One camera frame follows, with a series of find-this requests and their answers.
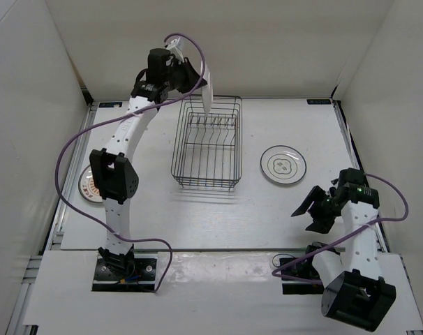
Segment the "red patterned plate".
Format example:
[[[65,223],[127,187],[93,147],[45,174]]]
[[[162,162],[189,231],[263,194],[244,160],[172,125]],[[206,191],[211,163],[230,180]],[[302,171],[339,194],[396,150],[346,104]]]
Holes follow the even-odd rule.
[[[89,203],[101,204],[103,202],[100,192],[95,186],[90,165],[83,169],[78,179],[78,190],[83,199]]]
[[[200,83],[202,106],[204,114],[207,117],[211,111],[214,95],[211,73],[209,72],[207,63],[205,61],[201,62],[200,74],[202,75],[202,80]]]

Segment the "green rimmed white plate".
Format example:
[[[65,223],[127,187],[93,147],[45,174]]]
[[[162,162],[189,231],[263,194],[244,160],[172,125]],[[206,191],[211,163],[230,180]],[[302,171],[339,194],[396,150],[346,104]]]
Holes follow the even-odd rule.
[[[268,180],[281,186],[300,182],[307,172],[303,155],[285,145],[275,145],[266,149],[260,157],[260,168]]]

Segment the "wire dish rack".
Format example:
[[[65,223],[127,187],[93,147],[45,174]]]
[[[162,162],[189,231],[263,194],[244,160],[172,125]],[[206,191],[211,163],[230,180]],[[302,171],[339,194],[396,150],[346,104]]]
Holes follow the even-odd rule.
[[[181,102],[171,175],[182,187],[232,190],[242,177],[242,98],[199,96]]]

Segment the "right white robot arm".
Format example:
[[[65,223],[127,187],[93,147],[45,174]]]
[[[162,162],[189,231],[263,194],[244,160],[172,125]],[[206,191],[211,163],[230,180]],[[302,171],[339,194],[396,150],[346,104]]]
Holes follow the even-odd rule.
[[[320,277],[324,287],[321,312],[326,318],[374,332],[396,299],[396,288],[385,282],[378,262],[376,231],[369,221],[377,218],[378,192],[346,182],[324,191],[314,186],[293,216],[309,213],[313,219],[308,231],[327,234],[336,218],[341,218],[347,234],[345,251],[325,250],[315,242],[315,251],[302,260],[302,272]]]

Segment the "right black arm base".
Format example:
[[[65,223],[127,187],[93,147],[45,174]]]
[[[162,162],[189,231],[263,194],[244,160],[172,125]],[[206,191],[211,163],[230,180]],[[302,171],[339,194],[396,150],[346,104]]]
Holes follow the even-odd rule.
[[[305,260],[297,265],[293,265],[281,271],[282,275],[291,276],[293,279],[282,280],[282,290],[284,295],[321,295],[324,291],[322,285],[305,283],[298,281],[298,278],[317,281],[320,279],[317,271],[313,268],[309,260]]]

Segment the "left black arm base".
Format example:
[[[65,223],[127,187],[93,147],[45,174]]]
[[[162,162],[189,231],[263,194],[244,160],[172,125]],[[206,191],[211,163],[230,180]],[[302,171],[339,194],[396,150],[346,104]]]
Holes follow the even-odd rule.
[[[98,255],[91,284],[93,292],[151,292],[156,288],[156,254],[135,253],[125,270],[112,271]]]

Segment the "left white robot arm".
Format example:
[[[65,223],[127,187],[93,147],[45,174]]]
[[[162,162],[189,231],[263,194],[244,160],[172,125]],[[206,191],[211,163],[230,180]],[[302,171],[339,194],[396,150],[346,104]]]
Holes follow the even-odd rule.
[[[149,122],[156,116],[158,104],[170,91],[188,93],[202,90],[206,110],[212,102],[210,72],[205,61],[197,73],[188,59],[170,57],[159,65],[148,65],[138,74],[128,103],[128,118],[121,121],[111,139],[100,150],[92,150],[89,162],[95,187],[105,208],[109,230],[98,252],[110,271],[119,279],[132,276],[133,242],[130,241],[130,206],[139,177],[132,161],[137,145]]]

